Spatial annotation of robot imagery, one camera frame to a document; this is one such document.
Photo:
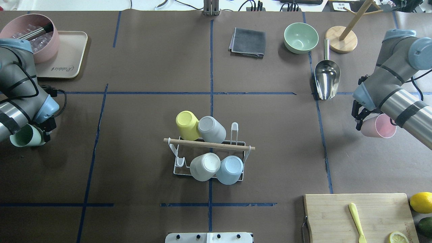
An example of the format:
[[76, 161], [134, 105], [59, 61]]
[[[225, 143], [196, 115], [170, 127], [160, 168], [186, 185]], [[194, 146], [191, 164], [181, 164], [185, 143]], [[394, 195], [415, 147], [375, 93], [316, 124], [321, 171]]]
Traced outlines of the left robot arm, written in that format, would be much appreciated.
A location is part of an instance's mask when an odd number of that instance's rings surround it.
[[44, 142], [56, 128], [54, 114], [60, 106], [37, 82], [33, 51], [28, 40], [2, 38], [0, 87], [1, 140], [17, 134], [30, 124], [42, 130]]

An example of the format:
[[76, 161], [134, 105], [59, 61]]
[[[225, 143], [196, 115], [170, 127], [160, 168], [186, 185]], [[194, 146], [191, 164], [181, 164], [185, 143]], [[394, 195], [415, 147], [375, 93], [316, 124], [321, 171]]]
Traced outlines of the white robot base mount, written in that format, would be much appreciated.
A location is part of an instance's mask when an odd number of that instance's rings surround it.
[[253, 243], [253, 233], [248, 232], [202, 232], [169, 233], [165, 243]]

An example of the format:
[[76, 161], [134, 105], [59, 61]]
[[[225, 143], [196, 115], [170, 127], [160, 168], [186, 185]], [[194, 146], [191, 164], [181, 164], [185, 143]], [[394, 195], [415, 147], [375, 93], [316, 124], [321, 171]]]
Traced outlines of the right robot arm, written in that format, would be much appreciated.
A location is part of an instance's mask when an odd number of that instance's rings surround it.
[[388, 30], [373, 74], [353, 93], [365, 109], [383, 112], [428, 148], [432, 146], [431, 107], [402, 85], [418, 71], [431, 69], [431, 51], [430, 37], [416, 37], [414, 30]]

